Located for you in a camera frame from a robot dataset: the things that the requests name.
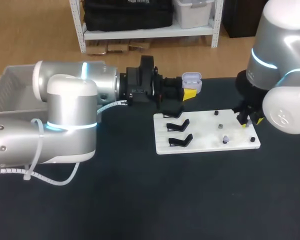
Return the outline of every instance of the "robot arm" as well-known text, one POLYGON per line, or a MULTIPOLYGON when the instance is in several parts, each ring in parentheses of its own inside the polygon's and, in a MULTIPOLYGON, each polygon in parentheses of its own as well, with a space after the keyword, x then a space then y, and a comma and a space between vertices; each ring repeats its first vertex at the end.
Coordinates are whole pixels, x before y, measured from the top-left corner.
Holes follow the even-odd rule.
POLYGON ((300 0, 270 0, 264 10, 246 71, 236 87, 244 98, 238 120, 263 117, 289 134, 300 134, 300 0))
POLYGON ((98 106, 104 106, 98 112, 132 102, 160 108, 163 99, 188 98, 182 85, 180 77, 159 75, 152 56, 142 56, 140 66, 126 73, 100 62, 40 61, 32 86, 47 102, 47 123, 0 118, 0 169, 87 161, 96 152, 98 106))

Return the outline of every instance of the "black table surface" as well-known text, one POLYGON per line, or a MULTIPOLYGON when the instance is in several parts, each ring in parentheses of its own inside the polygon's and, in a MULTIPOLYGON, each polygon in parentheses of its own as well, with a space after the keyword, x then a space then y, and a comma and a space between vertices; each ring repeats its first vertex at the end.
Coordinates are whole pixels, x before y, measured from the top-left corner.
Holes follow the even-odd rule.
MULTIPOLYGON (((232 78, 205 79, 185 109, 240 99, 232 78)), ((69 185, 0 175, 0 240, 300 240, 300 135, 264 121, 260 149, 157 155, 154 112, 104 112, 96 155, 69 185)), ((36 171, 63 180, 72 168, 36 171)))

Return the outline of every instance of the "plastic storage box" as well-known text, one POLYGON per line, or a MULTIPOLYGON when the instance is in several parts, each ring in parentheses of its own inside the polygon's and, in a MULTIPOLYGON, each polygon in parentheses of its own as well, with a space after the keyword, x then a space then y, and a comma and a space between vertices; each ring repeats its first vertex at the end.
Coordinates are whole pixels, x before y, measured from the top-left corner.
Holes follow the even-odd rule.
POLYGON ((183 29, 208 25, 215 0, 173 0, 176 19, 183 29))
MULTIPOLYGON (((48 105, 36 99, 32 88, 34 67, 35 65, 16 65, 5 68, 0 77, 1 118, 25 121, 40 119, 43 123, 47 122, 48 105)), ((97 122, 100 121, 101 116, 98 115, 97 122)))

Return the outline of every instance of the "white cable sheath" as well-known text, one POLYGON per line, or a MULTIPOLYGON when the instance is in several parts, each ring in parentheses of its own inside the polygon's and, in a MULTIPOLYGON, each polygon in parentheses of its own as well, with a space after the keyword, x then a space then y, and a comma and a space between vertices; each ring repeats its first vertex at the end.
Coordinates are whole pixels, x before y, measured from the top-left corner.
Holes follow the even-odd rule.
POLYGON ((122 106, 122 105, 126 106, 127 105, 127 101, 126 100, 122 100, 122 101, 114 101, 112 103, 109 103, 109 104, 107 104, 107 105, 99 108, 96 111, 96 114, 98 115, 98 114, 102 113, 104 110, 107 110, 107 109, 112 108, 114 106, 122 106))
MULTIPOLYGON (((112 102, 110 104, 107 104, 103 107, 101 107, 99 110, 97 110, 96 114, 100 114, 103 111, 114 107, 114 106, 126 106, 127 105, 127 101, 126 100, 122 100, 122 101, 115 101, 112 102)), ((39 127, 39 140, 38 140, 38 145, 36 148, 36 152, 31 164, 31 167, 29 170, 26 169, 21 169, 21 168, 0 168, 0 174, 23 174, 23 179, 24 180, 30 180, 30 176, 35 177, 37 179, 40 179, 41 181, 44 181, 48 184, 52 184, 55 186, 64 186, 67 185, 68 183, 71 182, 71 180, 74 178, 74 176, 77 173, 78 167, 79 167, 79 162, 77 162, 73 168, 72 173, 70 174, 70 176, 68 177, 67 180, 64 181, 55 181, 52 180, 46 176, 43 176, 35 171, 33 171, 38 163, 42 148, 43 148, 43 137, 44 137, 44 127, 43 127, 43 123, 40 119, 32 119, 31 123, 37 122, 38 123, 38 127, 39 127)))
MULTIPOLYGON (((69 176, 69 178, 65 181, 55 181, 55 180, 52 180, 46 176, 43 176, 35 171, 33 171, 31 173, 31 176, 37 178, 37 179, 40 179, 48 184, 52 184, 52 185, 55 185, 55 186, 64 186, 64 185, 67 185, 68 183, 71 182, 71 180, 74 178, 74 176, 76 175, 77 173, 77 170, 78 170, 78 167, 79 167, 79 162, 77 162, 74 166, 74 169, 71 173, 71 175, 69 176)), ((21 168, 0 168, 0 174, 27 174, 27 170, 25 169, 21 169, 21 168)))
POLYGON ((38 123, 38 127, 39 127, 39 139, 38 139, 38 144, 37 144, 37 147, 36 147, 36 151, 35 151, 35 155, 34 155, 32 164, 31 164, 29 170, 27 170, 26 174, 23 176, 23 180, 26 180, 26 181, 29 181, 30 178, 31 178, 31 174, 34 171, 34 169, 35 169, 35 167, 38 163, 38 160, 39 160, 40 155, 41 155, 42 147, 43 147, 43 144, 44 144, 44 140, 43 140, 44 134, 45 134, 44 124, 38 118, 34 118, 34 119, 31 120, 32 124, 34 124, 35 122, 38 123))

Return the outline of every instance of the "white shelf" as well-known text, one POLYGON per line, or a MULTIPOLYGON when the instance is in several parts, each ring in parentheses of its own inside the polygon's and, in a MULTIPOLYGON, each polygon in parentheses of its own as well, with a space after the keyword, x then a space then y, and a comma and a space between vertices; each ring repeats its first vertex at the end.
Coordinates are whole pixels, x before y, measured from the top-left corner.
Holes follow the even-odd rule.
POLYGON ((69 2, 80 50, 82 53, 86 52, 86 40, 144 39, 212 35, 211 47, 216 48, 218 46, 224 0, 215 0, 214 18, 209 20, 209 25, 207 26, 182 29, 178 23, 174 21, 173 25, 168 27, 109 32, 88 31, 85 23, 81 25, 80 0, 69 0, 69 2))
POLYGON ((166 37, 184 37, 184 36, 203 36, 212 35, 214 29, 212 26, 202 26, 189 29, 182 29, 174 21, 173 25, 155 29, 140 29, 132 31, 88 31, 86 24, 83 24, 85 40, 103 40, 103 39, 145 39, 145 38, 166 38, 166 37))

